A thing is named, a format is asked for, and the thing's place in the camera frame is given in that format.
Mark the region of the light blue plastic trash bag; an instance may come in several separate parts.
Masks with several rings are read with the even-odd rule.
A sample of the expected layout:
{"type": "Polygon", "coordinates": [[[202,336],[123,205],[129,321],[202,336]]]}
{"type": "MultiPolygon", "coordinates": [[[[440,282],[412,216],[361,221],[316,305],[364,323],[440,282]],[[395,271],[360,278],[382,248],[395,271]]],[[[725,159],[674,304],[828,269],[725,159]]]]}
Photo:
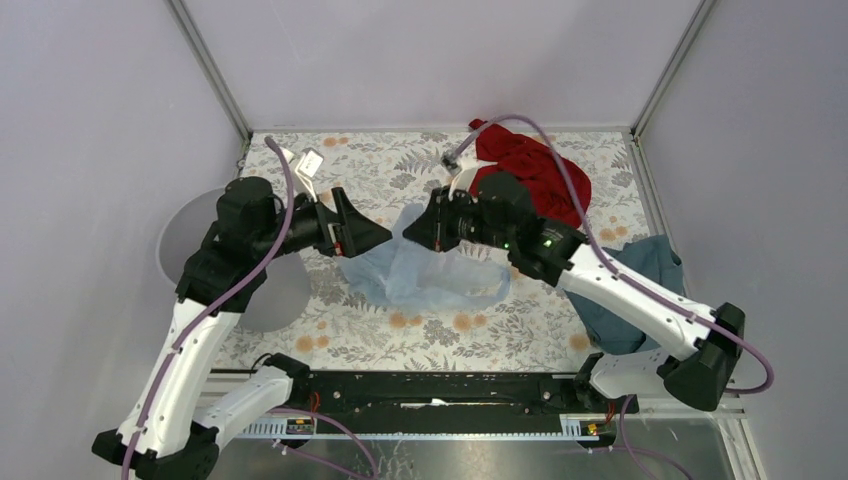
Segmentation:
{"type": "Polygon", "coordinates": [[[421,204],[405,206],[390,241],[338,261],[350,290],[373,305],[407,313],[481,310],[503,301],[511,286],[506,267],[456,251],[433,252],[402,236],[423,212],[421,204]]]}

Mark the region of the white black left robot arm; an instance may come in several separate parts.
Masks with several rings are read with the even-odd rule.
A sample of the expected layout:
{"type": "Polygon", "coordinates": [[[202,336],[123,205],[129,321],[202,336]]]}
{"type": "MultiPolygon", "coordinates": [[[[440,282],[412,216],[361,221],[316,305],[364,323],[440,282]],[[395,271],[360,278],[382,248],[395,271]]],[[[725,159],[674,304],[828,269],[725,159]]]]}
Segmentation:
{"type": "Polygon", "coordinates": [[[205,479],[225,446],[264,414],[296,411],[316,396],[309,367],[266,356],[242,385],[196,409],[214,359],[275,259],[312,248],[352,258],[390,240],[342,188],[334,204],[305,195],[279,198],[261,177],[230,182],[200,248],[187,260],[163,348],[139,400],[117,428],[99,433],[93,453],[124,479],[205,479]]]}

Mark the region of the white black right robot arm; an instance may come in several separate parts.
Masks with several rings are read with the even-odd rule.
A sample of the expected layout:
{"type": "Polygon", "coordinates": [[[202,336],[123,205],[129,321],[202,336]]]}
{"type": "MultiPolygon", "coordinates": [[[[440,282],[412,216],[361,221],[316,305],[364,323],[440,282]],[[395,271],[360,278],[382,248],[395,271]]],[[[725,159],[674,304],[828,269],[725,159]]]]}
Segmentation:
{"type": "Polygon", "coordinates": [[[670,396],[705,412],[716,410],[742,349],[745,314],[689,300],[592,247],[587,236],[538,214],[530,192],[512,175],[483,179],[477,195],[441,187],[403,231],[405,239],[447,252],[467,241],[503,249],[525,276],[595,302],[657,343],[650,351],[594,354],[575,378],[573,396],[597,412],[628,395],[670,396]]]}

